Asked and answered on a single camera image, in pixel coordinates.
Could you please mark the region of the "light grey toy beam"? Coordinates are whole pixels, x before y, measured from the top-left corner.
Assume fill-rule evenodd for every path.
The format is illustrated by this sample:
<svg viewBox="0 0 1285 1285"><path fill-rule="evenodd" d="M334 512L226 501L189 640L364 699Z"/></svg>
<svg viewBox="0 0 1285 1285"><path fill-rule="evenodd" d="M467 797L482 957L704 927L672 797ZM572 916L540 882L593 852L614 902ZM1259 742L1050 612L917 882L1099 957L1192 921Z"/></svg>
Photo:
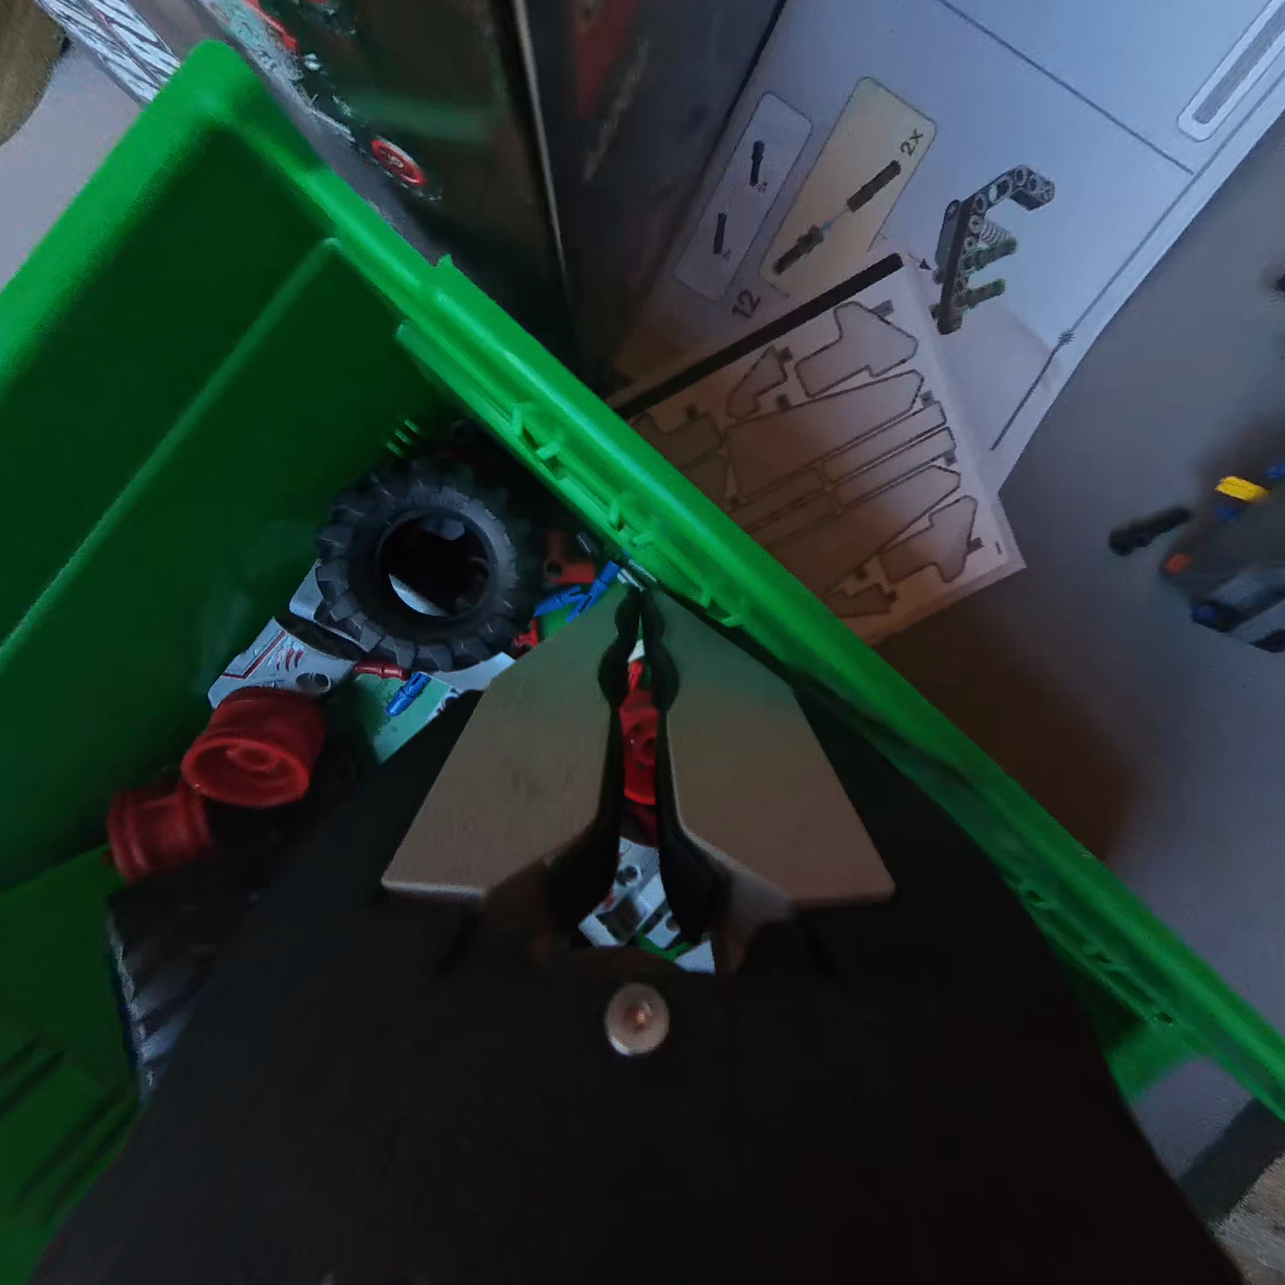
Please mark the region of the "light grey toy beam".
<svg viewBox="0 0 1285 1285"><path fill-rule="evenodd" d="M619 862L604 902L581 921L581 933L595 952L648 944L672 952L678 942L678 921L667 902L659 852L619 837Z"/></svg>

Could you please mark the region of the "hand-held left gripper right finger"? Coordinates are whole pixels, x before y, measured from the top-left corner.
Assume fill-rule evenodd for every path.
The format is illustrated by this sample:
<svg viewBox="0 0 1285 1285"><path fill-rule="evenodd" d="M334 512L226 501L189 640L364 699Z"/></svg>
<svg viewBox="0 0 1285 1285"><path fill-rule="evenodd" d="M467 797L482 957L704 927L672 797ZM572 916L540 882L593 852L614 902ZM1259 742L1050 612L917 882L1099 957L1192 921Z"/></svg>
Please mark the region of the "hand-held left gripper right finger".
<svg viewBox="0 0 1285 1285"><path fill-rule="evenodd" d="M761 927L889 902L894 882L792 682L667 590L643 590L659 878L716 971Z"/></svg>

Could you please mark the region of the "building instruction booklet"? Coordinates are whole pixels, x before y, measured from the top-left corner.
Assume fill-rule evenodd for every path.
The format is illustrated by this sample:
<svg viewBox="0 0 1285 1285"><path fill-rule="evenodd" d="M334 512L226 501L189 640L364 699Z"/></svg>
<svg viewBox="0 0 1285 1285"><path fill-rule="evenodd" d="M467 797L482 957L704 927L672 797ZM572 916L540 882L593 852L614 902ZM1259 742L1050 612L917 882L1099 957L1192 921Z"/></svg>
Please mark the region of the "building instruction booklet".
<svg viewBox="0 0 1285 1285"><path fill-rule="evenodd" d="M942 298L944 213L1014 165L942 313L982 467L1014 473L1059 387L1285 104L1271 0L796 0L729 106L614 377L640 383L901 253Z"/></svg>

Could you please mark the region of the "used sticker sheet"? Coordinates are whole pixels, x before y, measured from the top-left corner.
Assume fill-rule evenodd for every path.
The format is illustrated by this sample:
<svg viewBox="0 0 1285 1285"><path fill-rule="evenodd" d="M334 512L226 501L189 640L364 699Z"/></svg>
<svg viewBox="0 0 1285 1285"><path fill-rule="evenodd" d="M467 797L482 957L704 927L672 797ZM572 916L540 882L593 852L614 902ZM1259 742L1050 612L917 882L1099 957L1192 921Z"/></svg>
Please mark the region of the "used sticker sheet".
<svg viewBox="0 0 1285 1285"><path fill-rule="evenodd" d="M1026 571L901 253L609 408L865 646Z"/></svg>

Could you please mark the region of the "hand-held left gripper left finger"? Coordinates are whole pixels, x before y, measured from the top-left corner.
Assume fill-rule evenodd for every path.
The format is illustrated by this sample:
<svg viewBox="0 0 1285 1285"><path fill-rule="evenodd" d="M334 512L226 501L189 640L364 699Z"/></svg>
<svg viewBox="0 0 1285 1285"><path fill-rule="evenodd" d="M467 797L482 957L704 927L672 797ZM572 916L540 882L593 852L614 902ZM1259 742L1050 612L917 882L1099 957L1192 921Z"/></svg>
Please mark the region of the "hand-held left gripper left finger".
<svg viewBox="0 0 1285 1285"><path fill-rule="evenodd" d="M640 590L604 590L478 699L393 862L387 898L515 927L587 921L619 858L619 699Z"/></svg>

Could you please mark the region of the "black rubber toy tire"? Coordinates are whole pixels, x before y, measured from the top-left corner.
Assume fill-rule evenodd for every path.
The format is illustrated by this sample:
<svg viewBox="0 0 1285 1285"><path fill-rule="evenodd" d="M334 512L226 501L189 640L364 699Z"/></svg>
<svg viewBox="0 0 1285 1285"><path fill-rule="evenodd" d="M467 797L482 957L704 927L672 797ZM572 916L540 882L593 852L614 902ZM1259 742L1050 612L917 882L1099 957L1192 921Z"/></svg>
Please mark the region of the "black rubber toy tire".
<svg viewBox="0 0 1285 1285"><path fill-rule="evenodd" d="M398 667L451 675L503 653L540 590L540 529L493 473L409 458L329 501L317 580L334 624Z"/></svg>
<svg viewBox="0 0 1285 1285"><path fill-rule="evenodd" d="M197 902L155 902L145 885L109 902L109 965L117 989L123 1046L149 1101L205 989L215 944Z"/></svg>

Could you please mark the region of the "green plastic bin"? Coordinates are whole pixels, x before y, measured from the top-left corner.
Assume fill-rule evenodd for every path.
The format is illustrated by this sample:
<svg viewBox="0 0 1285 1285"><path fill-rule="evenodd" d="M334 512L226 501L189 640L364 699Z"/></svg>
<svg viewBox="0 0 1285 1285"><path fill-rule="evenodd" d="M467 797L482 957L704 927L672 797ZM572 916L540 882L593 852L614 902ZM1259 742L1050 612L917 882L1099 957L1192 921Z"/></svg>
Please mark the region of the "green plastic bin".
<svg viewBox="0 0 1285 1285"><path fill-rule="evenodd" d="M145 1101L109 797L409 458L561 505L779 667L894 893L704 942L387 898L482 693L197 882ZM942 708L203 46L3 287L3 1278L1243 1278L1120 1062L1281 1033Z"/></svg>

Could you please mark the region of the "red toy brick piece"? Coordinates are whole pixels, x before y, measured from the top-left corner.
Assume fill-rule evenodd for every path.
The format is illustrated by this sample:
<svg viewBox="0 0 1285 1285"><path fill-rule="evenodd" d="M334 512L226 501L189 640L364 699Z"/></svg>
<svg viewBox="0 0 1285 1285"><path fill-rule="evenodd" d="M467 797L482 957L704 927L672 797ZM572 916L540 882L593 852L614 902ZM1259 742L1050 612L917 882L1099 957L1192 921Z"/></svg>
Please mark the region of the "red toy brick piece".
<svg viewBox="0 0 1285 1285"><path fill-rule="evenodd" d="M656 749L659 749L659 708L648 693L648 665L632 661L632 687L619 703L619 749L624 749L624 819L640 832L640 841L656 848Z"/></svg>

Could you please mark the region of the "black toy pin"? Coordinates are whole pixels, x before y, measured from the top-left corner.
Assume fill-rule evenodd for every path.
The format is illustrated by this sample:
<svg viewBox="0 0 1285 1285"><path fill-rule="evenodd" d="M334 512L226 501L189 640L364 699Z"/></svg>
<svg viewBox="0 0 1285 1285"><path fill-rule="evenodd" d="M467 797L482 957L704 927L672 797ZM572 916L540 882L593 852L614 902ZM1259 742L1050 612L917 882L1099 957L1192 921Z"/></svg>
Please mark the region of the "black toy pin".
<svg viewBox="0 0 1285 1285"><path fill-rule="evenodd" d="M1107 529L1107 550L1111 557L1133 557L1133 550L1149 550L1155 538L1179 529L1192 523L1192 505L1160 505L1160 512L1149 512L1149 515L1133 515L1133 523L1120 523Z"/></svg>

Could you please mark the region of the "red toy wheel hub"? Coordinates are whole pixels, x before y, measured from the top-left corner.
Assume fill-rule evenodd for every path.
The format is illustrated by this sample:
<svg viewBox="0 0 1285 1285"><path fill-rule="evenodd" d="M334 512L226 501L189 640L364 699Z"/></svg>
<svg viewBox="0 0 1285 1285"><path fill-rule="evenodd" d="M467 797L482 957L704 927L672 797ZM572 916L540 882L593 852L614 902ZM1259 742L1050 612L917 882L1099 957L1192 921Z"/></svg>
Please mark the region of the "red toy wheel hub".
<svg viewBox="0 0 1285 1285"><path fill-rule="evenodd" d="M189 777L115 792L103 826L130 885L215 852L205 800Z"/></svg>
<svg viewBox="0 0 1285 1285"><path fill-rule="evenodd" d="M182 782L226 809L289 809L311 792L323 708L289 687L237 687L182 752Z"/></svg>

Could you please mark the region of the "white printed panel piece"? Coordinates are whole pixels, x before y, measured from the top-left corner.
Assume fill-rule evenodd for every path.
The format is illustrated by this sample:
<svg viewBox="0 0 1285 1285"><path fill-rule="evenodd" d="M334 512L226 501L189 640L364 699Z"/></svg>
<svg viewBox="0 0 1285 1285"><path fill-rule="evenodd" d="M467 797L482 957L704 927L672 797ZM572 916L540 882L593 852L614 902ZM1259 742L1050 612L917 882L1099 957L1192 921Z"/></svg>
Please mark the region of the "white printed panel piece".
<svg viewBox="0 0 1285 1285"><path fill-rule="evenodd" d="M205 703L215 708L242 687L286 687L300 699L323 699L357 675L359 661L364 648L352 635L334 635L286 612L269 613L268 628L215 675Z"/></svg>

